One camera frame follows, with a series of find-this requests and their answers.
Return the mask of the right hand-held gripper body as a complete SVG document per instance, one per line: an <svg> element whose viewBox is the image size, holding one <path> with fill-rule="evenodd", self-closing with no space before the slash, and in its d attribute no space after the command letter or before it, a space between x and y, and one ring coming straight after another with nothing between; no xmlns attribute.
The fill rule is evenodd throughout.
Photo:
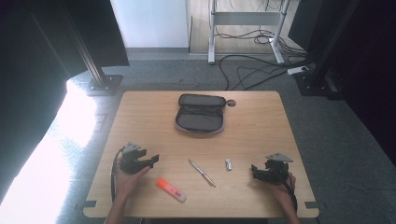
<svg viewBox="0 0 396 224"><path fill-rule="evenodd" d="M289 163L292 159L280 152L268 155L266 159L264 180L274 184L286 181L289 177Z"/></svg>

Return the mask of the person's right hand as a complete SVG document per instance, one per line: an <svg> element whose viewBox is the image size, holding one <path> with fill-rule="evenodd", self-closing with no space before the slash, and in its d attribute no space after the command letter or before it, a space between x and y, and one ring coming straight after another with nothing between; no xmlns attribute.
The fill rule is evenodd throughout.
<svg viewBox="0 0 396 224"><path fill-rule="evenodd" d="M290 208L293 210L294 202L291 194L295 191L296 178L292 173L289 173L289 177L285 184L268 184L267 188L272 192L276 200L283 208Z"/></svg>

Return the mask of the person's left hand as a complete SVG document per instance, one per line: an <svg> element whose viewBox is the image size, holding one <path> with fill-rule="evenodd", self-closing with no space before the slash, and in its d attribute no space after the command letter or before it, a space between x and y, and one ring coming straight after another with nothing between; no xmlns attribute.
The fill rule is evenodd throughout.
<svg viewBox="0 0 396 224"><path fill-rule="evenodd" d="M136 174L130 175L121 170L120 167L117 167L116 170L116 196L115 200L117 202L127 201L131 196L132 192L134 191L135 187L139 179L144 176L150 167L147 166L143 168L141 171L137 172Z"/></svg>

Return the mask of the silver pen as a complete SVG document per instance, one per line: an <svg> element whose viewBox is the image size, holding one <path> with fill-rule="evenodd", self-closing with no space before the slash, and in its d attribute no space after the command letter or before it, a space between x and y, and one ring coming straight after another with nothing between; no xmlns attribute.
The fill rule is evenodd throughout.
<svg viewBox="0 0 396 224"><path fill-rule="evenodd" d="M193 161L188 159L189 164L201 175L201 177L208 183L209 186L215 188L216 183Z"/></svg>

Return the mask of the orange highlighter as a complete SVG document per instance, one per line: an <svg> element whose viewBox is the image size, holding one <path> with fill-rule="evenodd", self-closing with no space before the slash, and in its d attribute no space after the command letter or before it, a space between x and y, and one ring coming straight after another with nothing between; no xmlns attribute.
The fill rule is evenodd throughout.
<svg viewBox="0 0 396 224"><path fill-rule="evenodd" d="M167 192L169 195L171 195L173 198L178 200L180 203L184 203L187 200L187 196L181 192L179 189L175 188L171 184L169 184L166 180L162 178L158 178L156 180L156 184L159 188Z"/></svg>

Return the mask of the white power strip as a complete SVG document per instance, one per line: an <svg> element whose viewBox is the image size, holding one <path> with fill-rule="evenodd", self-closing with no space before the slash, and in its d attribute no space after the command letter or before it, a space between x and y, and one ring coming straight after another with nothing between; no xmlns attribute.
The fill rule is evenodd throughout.
<svg viewBox="0 0 396 224"><path fill-rule="evenodd" d="M308 70L309 70L309 68L307 66L299 66L299 67L294 67L294 68L288 69L287 73L288 73L288 75L292 76L295 74L306 72Z"/></svg>

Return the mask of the white metal desk frame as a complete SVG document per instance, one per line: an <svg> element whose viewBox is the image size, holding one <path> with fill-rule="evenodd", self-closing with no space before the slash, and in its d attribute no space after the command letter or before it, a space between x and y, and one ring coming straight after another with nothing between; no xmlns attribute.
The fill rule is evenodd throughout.
<svg viewBox="0 0 396 224"><path fill-rule="evenodd" d="M275 34L270 39L270 47L275 55L278 64L284 63L284 59L280 52L278 41L283 28L284 21L287 16L290 0L283 0L279 11L255 11L255 12L223 12L217 11L217 0L209 0L209 42L208 42L208 63L215 63L215 31L218 25L220 26L235 26L235 25L259 25L259 26L274 26L276 28Z"/></svg>

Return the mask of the black metal stand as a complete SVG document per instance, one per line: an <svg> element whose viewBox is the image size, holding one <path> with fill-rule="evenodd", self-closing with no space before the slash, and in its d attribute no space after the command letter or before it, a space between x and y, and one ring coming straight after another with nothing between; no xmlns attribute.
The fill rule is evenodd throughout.
<svg viewBox="0 0 396 224"><path fill-rule="evenodd" d="M339 45L342 33L356 10L360 0L302 0L293 22L298 28L295 34L308 43L304 49L307 59L316 67L294 75L300 94L303 96L327 96L332 90L326 75Z"/></svg>
<svg viewBox="0 0 396 224"><path fill-rule="evenodd" d="M105 75L88 51L64 1L57 0L57 4L63 15L68 33L71 35L78 53L92 77L86 88L86 93L89 96L114 96L122 81L122 75Z"/></svg>

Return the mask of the grey table bracket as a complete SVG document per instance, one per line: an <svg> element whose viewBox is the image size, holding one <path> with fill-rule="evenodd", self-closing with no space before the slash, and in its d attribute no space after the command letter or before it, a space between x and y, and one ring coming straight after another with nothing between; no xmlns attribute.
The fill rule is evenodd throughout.
<svg viewBox="0 0 396 224"><path fill-rule="evenodd" d="M94 208L97 201L85 201L83 203L76 203L75 210L83 210L84 208Z"/></svg>

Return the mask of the pencil case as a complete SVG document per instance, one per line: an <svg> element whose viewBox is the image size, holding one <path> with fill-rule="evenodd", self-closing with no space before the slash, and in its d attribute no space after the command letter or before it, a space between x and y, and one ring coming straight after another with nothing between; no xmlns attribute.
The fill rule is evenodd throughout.
<svg viewBox="0 0 396 224"><path fill-rule="evenodd" d="M183 93L178 98L178 105L175 118L178 130L190 133L220 133L224 130L225 98Z"/></svg>

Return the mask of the dark curtain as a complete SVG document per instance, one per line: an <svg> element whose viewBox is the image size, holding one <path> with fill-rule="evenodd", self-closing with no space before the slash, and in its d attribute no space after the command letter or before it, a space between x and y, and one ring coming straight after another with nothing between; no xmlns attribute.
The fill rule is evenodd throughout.
<svg viewBox="0 0 396 224"><path fill-rule="evenodd" d="M289 38L304 48L308 41ZM396 0L360 0L326 75L331 98L342 98L396 165Z"/></svg>
<svg viewBox="0 0 396 224"><path fill-rule="evenodd" d="M128 65L111 0L63 1L102 70ZM0 203L83 72L57 0L0 0Z"/></svg>

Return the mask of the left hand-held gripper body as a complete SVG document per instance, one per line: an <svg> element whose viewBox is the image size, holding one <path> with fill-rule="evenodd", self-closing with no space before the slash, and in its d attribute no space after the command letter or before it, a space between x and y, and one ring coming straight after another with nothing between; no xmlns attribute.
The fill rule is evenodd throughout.
<svg viewBox="0 0 396 224"><path fill-rule="evenodd" d="M123 172L133 175L143 168L150 166L150 159L143 160L143 157L138 158L137 153L141 149L141 146L135 143L128 143L123 148L120 160L120 168Z"/></svg>

